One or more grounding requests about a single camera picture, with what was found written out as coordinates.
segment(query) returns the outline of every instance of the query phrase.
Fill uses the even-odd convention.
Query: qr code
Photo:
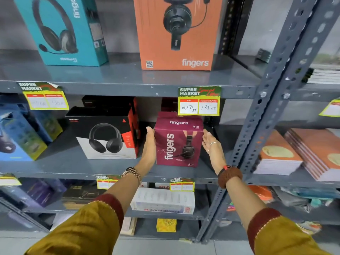
[[[147,61],[147,68],[153,68],[153,61]]]

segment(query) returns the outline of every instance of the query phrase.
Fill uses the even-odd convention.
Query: sleeve
[[[247,234],[255,255],[331,255],[293,221],[272,208],[261,210],[251,219]]]
[[[34,244],[25,254],[111,255],[123,219],[120,202],[111,194],[100,195]]]

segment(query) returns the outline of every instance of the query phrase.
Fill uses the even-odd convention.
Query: wristwatch
[[[239,177],[242,180],[242,172],[237,167],[224,166],[217,176],[217,183],[221,189],[226,189],[225,184],[233,177]]]
[[[142,183],[142,177],[140,176],[140,173],[134,169],[133,167],[129,167],[127,168],[121,175],[121,177],[127,175],[128,173],[131,173],[133,174],[134,176],[136,176],[138,182],[139,182],[139,185]]]

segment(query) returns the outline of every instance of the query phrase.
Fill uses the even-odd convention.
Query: bracelet
[[[237,167],[224,166],[222,171],[218,174],[217,183],[221,189],[226,189],[226,183],[233,177],[239,177],[241,180],[243,174]]]

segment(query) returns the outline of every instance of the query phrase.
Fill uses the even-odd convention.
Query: microphone
[[[46,53],[51,53],[51,54],[67,54],[67,53],[53,53],[47,50],[47,47],[45,47],[43,44],[39,44],[39,48],[41,51],[46,52]]]

